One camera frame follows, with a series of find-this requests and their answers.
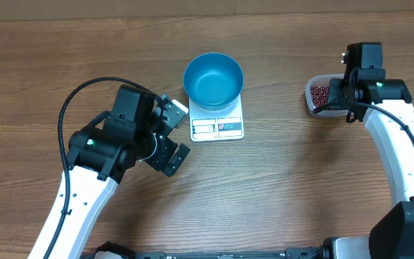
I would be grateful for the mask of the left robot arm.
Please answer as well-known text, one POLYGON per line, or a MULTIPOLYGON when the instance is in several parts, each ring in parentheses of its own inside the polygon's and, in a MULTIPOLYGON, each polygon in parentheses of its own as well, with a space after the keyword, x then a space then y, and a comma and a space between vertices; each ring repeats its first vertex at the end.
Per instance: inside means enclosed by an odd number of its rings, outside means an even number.
POLYGON ((99 214, 136 162, 173 176, 190 150, 168 135, 188 113, 166 94, 121 85, 112 110, 71 136, 56 199, 29 257, 79 258, 99 214))

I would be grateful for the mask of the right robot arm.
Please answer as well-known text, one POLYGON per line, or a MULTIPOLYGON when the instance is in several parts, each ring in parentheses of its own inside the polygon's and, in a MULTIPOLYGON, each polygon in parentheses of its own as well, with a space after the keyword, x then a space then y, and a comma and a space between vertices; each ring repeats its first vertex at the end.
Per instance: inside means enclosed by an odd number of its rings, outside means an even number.
POLYGON ((400 79, 387 79, 382 45, 359 42, 343 54, 346 71, 330 83, 328 103, 316 108, 347 112, 372 136, 391 190, 391 210, 365 237, 338 237, 332 258, 414 258, 414 107, 400 79))

